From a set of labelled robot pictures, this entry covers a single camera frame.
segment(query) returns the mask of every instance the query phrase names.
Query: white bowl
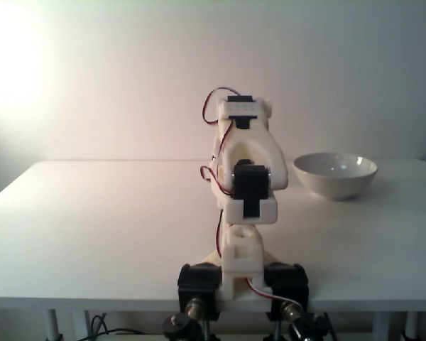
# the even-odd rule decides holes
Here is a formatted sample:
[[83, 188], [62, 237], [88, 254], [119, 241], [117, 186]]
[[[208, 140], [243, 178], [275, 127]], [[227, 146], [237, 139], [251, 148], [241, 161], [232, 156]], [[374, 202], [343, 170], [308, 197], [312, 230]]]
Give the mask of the white bowl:
[[313, 194], [328, 200], [345, 200], [359, 194], [377, 173], [367, 158], [339, 153], [314, 153], [296, 158], [293, 168]]

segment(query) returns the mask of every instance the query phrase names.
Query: white table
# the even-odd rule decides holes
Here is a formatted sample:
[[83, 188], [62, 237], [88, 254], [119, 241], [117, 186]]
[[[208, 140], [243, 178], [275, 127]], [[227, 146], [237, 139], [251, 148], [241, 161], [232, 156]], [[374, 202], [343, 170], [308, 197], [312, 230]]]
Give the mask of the white table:
[[[176, 311], [180, 267], [214, 249], [218, 209], [201, 164], [35, 164], [0, 193], [0, 308], [44, 307], [49, 322], [59, 307]], [[268, 251], [305, 267], [314, 310], [426, 311], [426, 163], [378, 165], [348, 202], [313, 199], [290, 171], [278, 222], [259, 227]], [[220, 304], [269, 306], [249, 292]], [[378, 314], [377, 330], [387, 320]]]

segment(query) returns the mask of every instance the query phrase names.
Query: white plastic bracket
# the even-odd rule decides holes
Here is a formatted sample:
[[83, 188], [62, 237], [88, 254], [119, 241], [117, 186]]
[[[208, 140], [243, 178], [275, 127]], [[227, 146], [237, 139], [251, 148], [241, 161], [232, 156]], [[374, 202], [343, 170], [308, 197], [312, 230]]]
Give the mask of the white plastic bracket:
[[254, 225], [232, 225], [222, 237], [222, 300], [234, 298], [235, 280], [248, 278], [263, 288], [263, 241]]

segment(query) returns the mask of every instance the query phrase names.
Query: black cable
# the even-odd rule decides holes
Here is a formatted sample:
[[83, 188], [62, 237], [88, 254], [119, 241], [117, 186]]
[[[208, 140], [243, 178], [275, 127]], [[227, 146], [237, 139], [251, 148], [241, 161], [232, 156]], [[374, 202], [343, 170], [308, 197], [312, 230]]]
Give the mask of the black cable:
[[106, 323], [104, 322], [104, 318], [103, 318], [102, 316], [100, 316], [100, 315], [95, 315], [95, 316], [92, 318], [92, 323], [90, 323], [90, 334], [91, 334], [91, 335], [95, 335], [95, 334], [96, 334], [96, 332], [93, 330], [93, 327], [94, 327], [94, 321], [95, 321], [97, 318], [99, 319], [99, 324], [100, 324], [99, 329], [98, 329], [98, 332], [101, 330], [101, 325], [102, 325], [102, 326], [103, 326], [103, 328], [104, 328], [104, 331], [105, 331], [106, 333], [109, 333], [109, 331], [107, 330]]
[[146, 335], [144, 332], [141, 332], [140, 330], [134, 330], [134, 329], [126, 329], [126, 328], [117, 328], [117, 329], [110, 329], [107, 332], [99, 332], [96, 335], [92, 335], [92, 336], [87, 336], [84, 337], [83, 339], [79, 339], [78, 341], [87, 341], [87, 340], [91, 340], [95, 337], [98, 336], [102, 336], [102, 335], [108, 335], [111, 332], [129, 332], [132, 335]]
[[325, 316], [325, 320], [327, 320], [329, 333], [332, 336], [333, 341], [338, 341], [336, 333], [334, 332], [334, 329], [333, 329], [332, 321], [329, 319], [328, 313], [324, 313], [324, 316]]

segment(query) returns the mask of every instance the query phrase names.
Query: bolt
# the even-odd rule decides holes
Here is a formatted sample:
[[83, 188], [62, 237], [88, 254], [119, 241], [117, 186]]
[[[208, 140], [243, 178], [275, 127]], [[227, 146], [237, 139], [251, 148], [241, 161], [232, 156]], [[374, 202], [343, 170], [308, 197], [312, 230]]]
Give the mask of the bolt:
[[281, 313], [283, 314], [284, 320], [292, 323], [301, 317], [302, 309], [293, 303], [284, 303], [281, 306]]
[[171, 323], [172, 323], [172, 325], [177, 325], [178, 324], [178, 319], [177, 319], [177, 316], [172, 316], [171, 318], [170, 318], [170, 321], [171, 321]]
[[185, 314], [193, 320], [203, 320], [205, 316], [203, 301], [198, 298], [192, 298], [186, 305]]

